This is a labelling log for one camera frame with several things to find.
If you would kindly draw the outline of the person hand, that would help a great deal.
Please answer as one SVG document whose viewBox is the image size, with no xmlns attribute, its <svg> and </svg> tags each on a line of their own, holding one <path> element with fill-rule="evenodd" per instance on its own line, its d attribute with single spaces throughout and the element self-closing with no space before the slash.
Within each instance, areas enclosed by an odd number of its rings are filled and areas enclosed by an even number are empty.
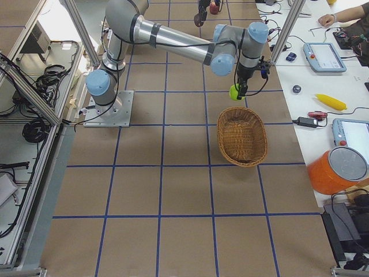
<svg viewBox="0 0 369 277">
<path fill-rule="evenodd" d="M 336 22 L 336 16 L 334 14 L 325 14 L 318 19 L 320 26 L 328 28 Z"/>
</svg>

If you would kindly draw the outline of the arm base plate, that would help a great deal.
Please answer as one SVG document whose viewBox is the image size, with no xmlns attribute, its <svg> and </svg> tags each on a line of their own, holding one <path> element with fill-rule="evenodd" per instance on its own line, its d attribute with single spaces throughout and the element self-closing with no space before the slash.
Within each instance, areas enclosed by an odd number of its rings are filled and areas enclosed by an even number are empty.
<svg viewBox="0 0 369 277">
<path fill-rule="evenodd" d="M 86 128 L 128 128 L 130 126 L 133 99 L 134 91 L 118 91 L 115 103 L 111 107 L 111 105 L 96 105 L 91 96 L 89 104 L 93 105 L 94 108 L 87 110 L 83 126 Z"/>
</svg>

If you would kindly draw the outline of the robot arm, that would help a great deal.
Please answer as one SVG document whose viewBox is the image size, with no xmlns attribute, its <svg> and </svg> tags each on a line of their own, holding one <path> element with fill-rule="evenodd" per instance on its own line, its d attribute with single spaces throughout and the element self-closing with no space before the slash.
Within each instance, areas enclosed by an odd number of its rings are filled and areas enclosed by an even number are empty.
<svg viewBox="0 0 369 277">
<path fill-rule="evenodd" d="M 211 0 L 198 0 L 198 12 L 199 13 L 205 12 L 210 3 Z"/>
<path fill-rule="evenodd" d="M 209 66 L 217 76 L 237 75 L 233 88 L 236 99 L 247 95 L 248 80 L 257 70 L 268 78 L 269 64 L 262 50 L 269 35 L 262 22 L 252 22 L 247 28 L 226 24 L 216 25 L 211 41 L 189 35 L 145 19 L 148 1 L 109 1 L 106 20 L 112 31 L 101 66 L 88 74 L 86 86 L 95 102 L 97 116 L 116 116 L 123 103 L 118 95 L 118 81 L 125 69 L 129 45 L 150 45 L 195 60 Z"/>
</svg>

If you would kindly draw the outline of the person forearm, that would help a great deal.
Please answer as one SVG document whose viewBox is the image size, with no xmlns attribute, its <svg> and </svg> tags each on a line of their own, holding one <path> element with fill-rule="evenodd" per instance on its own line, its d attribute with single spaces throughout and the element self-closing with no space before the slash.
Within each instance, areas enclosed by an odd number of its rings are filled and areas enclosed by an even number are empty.
<svg viewBox="0 0 369 277">
<path fill-rule="evenodd" d="M 366 10 L 364 5 L 360 5 L 333 14 L 333 22 L 346 23 L 348 21 L 365 18 L 365 16 Z"/>
</svg>

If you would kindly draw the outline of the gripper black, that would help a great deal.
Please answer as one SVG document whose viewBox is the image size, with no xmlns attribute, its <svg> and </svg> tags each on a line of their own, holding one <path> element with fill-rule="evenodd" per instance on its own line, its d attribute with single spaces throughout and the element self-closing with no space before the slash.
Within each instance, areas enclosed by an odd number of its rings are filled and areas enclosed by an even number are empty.
<svg viewBox="0 0 369 277">
<path fill-rule="evenodd" d="M 236 74 L 238 76 L 238 97 L 245 97 L 248 85 L 247 82 L 252 78 L 259 62 L 259 57 L 249 58 L 241 56 L 239 58 Z"/>
</svg>

